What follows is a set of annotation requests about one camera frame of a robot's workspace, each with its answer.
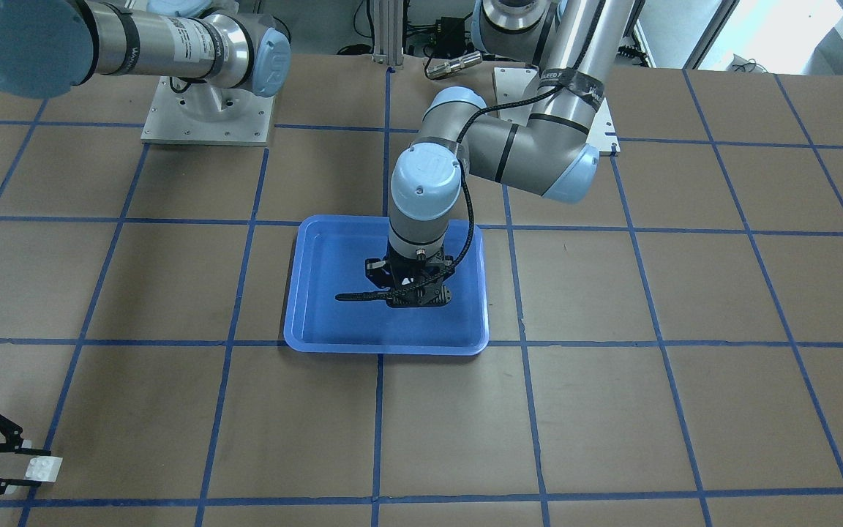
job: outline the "robotic arm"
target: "robotic arm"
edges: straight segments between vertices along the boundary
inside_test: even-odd
[[[94,73],[177,77],[260,97],[284,84],[291,50],[272,16],[232,13],[209,0],[149,6],[157,12],[84,0],[0,0],[0,90],[47,99]]]
[[[365,263],[385,291],[338,294],[338,300],[386,300],[391,307],[443,306],[443,284],[471,244],[474,230],[465,175],[565,203],[585,197],[599,151],[588,133],[603,100],[632,0],[477,0],[473,40],[483,51],[536,64],[535,97],[486,108],[468,88],[442,91],[426,111],[418,137],[392,174],[389,246]],[[524,127],[488,111],[531,105]],[[464,191],[468,242],[456,259],[444,255],[447,214]]]

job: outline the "metal post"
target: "metal post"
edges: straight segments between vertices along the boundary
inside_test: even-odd
[[[375,41],[372,60],[386,66],[402,67],[402,17],[405,0],[370,0]]]
[[[737,9],[737,4],[740,4],[740,0],[722,0],[720,6],[717,6],[715,15],[705,27],[705,33],[702,33],[702,37],[695,44],[695,49],[692,50],[692,55],[689,56],[689,60],[686,60],[683,66],[685,70],[696,70],[702,64],[708,52],[711,51],[711,46],[717,40],[717,36],[727,25],[727,20],[730,19],[733,10]]]

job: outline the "gray floor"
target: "gray floor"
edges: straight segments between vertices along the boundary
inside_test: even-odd
[[[582,203],[471,181],[481,356],[296,353],[297,224],[492,99],[421,66],[295,56],[268,150],[143,146],[155,79],[0,95],[0,411],[64,457],[0,526],[843,526],[843,78],[616,70]]]

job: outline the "light blue cap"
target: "light blue cap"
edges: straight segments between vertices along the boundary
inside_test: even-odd
[[[479,19],[481,19],[482,13],[483,0],[477,0],[474,2],[474,16],[471,18],[471,41],[474,43],[475,48],[483,51],[483,53],[489,53],[486,46],[483,45],[483,36],[479,32]]]
[[[471,90],[471,88],[465,88],[464,86],[451,86],[449,88],[444,88],[441,90],[441,93],[436,94],[435,100],[431,101],[431,106],[428,107],[428,110],[425,110],[425,116],[432,110],[435,106],[441,106],[446,102],[469,102],[473,104],[479,109],[486,108],[486,101],[483,100],[483,97],[479,96],[477,92]]]
[[[93,37],[67,0],[0,0],[0,90],[66,94],[93,64]]]
[[[595,146],[585,144],[571,166],[552,183],[542,197],[564,203],[578,203],[588,194],[599,161],[600,151]]]
[[[440,144],[413,144],[395,163],[392,200],[412,220],[437,220],[460,193],[461,163]]]
[[[213,0],[148,0],[148,12],[170,17],[196,17]]]
[[[274,96],[284,86],[290,68],[291,44],[282,32],[270,27],[255,52],[252,93],[259,97]]]

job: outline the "blue tray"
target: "blue tray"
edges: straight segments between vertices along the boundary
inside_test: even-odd
[[[468,231],[452,220],[445,238],[456,256]],[[393,308],[381,300],[338,302],[338,293],[375,291],[364,260],[386,253],[385,217],[313,216],[298,229],[285,311],[285,341],[298,351],[338,354],[475,356],[490,339],[487,325],[483,233],[474,233],[464,261],[445,285],[444,307]]]

